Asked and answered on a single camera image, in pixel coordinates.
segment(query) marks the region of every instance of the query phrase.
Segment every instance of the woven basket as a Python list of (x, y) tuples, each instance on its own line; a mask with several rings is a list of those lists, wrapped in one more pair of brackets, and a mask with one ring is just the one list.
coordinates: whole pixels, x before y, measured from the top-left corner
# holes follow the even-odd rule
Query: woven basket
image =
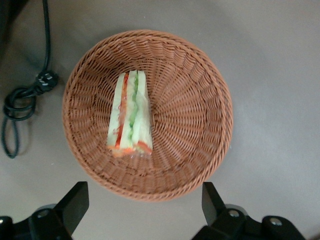
[[(119, 74), (143, 70), (153, 152), (114, 158), (106, 141)], [(74, 68), (63, 97), (68, 144), (84, 170), (121, 196), (165, 201), (201, 185), (231, 141), (232, 102), (208, 56), (175, 35), (134, 30), (100, 41)]]

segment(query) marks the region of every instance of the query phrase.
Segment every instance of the sandwich half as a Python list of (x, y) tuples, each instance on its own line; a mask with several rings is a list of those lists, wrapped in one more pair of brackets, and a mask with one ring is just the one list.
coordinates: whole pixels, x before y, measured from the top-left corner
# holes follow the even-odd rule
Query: sandwich half
[(153, 149), (146, 75), (120, 74), (114, 92), (107, 147), (115, 157), (150, 155)]

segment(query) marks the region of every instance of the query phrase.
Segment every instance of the gray surface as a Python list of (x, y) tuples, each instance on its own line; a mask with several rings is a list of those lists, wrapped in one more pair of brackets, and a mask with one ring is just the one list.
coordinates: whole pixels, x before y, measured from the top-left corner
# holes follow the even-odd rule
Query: gray surface
[[(62, 81), (20, 124), (21, 155), (0, 152), (0, 214), (20, 221), (88, 181), (90, 207), (76, 240), (190, 239), (204, 224), (201, 189), (163, 203), (131, 201), (80, 168), (64, 136), (61, 105), (70, 72), (98, 41), (126, 30), (179, 35), (204, 50), (234, 107), (230, 150), (210, 177), (226, 203), (260, 221), (291, 220), (320, 232), (320, 2), (50, 0), (53, 63)], [(44, 59), (41, 1), (29, 0), (0, 59), (0, 96), (33, 82)]]

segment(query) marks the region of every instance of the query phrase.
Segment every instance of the black clamp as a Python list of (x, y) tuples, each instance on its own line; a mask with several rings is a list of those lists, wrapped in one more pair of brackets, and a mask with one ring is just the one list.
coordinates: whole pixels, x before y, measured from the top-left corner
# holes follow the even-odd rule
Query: black clamp
[(53, 209), (38, 210), (15, 224), (0, 216), (0, 240), (72, 240), (88, 208), (88, 183), (79, 181)]
[(211, 182), (202, 186), (202, 210), (207, 222), (192, 240), (306, 240), (286, 218), (253, 220), (244, 209), (224, 204)]

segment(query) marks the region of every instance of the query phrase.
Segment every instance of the power cord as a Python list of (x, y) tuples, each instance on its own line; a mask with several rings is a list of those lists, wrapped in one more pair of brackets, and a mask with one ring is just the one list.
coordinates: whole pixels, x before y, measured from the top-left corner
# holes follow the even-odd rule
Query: power cord
[[(45, 59), (42, 71), (36, 76), (35, 83), (32, 86), (16, 88), (4, 100), (1, 144), (6, 155), (11, 159), (14, 159), (18, 155), (20, 147), (17, 122), (30, 118), (35, 113), (37, 96), (51, 91), (58, 83), (58, 75), (48, 70), (51, 55), (48, 0), (42, 0), (42, 5), (45, 26)], [(24, 107), (16, 107), (17, 100), (23, 100)], [(11, 121), (13, 130), (15, 144), (13, 152), (10, 152), (6, 142), (8, 121)]]

